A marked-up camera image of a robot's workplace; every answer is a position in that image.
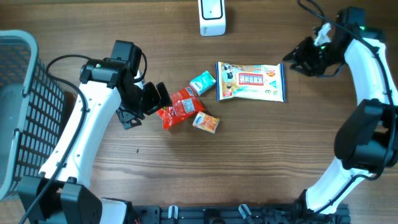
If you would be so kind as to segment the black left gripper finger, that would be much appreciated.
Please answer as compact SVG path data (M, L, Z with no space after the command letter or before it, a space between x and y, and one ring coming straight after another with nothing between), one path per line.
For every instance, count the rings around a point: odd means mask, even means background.
M160 96L159 107L164 108L164 107L172 106L172 100L171 100L170 94L167 91L164 83L160 82L160 83L156 84L156 88L157 88L157 91Z
M146 115L151 115L159 110L160 95L152 82L143 86L141 110Z

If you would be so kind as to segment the red snack bag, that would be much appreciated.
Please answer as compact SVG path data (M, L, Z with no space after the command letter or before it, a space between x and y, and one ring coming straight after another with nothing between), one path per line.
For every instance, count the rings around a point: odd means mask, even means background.
M173 125L181 123L198 112L205 110L198 95L190 86L181 89L170 97L172 105L163 107L157 111L158 116L162 120L163 129L169 129Z

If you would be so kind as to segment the teal tissue pack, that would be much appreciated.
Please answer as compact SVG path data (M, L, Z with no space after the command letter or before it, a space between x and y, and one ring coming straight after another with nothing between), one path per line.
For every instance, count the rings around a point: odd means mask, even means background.
M201 75L195 77L193 80L190 81L190 86L195 90L198 95L202 95L215 84L216 80L213 78L209 71L203 72Z

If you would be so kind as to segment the beige wet wipes pack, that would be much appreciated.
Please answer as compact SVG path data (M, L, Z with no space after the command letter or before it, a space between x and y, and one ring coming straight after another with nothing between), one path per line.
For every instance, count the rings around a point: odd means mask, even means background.
M217 62L216 99L231 98L283 102L286 99L284 64L238 65Z

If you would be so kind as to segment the orange tissue pack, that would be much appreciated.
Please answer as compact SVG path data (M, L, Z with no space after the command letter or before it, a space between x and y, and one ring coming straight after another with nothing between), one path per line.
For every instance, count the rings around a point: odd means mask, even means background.
M207 131L211 134L216 132L220 119L212 117L202 111L198 112L193 120L193 126L201 130Z

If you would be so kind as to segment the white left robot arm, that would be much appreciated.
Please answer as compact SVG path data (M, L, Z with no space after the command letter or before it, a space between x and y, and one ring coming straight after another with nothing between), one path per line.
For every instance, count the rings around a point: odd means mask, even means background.
M171 105L163 83L144 80L147 58L134 43L117 40L111 56L87 58L80 72L78 98L55 146L36 177L25 176L18 188L22 222L139 223L132 204L98 198L90 191L94 159L114 114L126 129Z

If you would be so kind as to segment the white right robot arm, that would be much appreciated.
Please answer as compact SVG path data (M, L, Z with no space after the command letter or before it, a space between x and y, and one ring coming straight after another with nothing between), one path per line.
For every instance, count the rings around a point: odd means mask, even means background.
M308 77L321 78L332 65L351 71L357 107L338 130L335 157L316 184L302 194L303 220L336 212L364 180L380 178L397 163L397 88L386 60L380 29L365 25L365 11L347 7L333 21L317 7L300 5L321 19L315 37L306 37L284 61Z

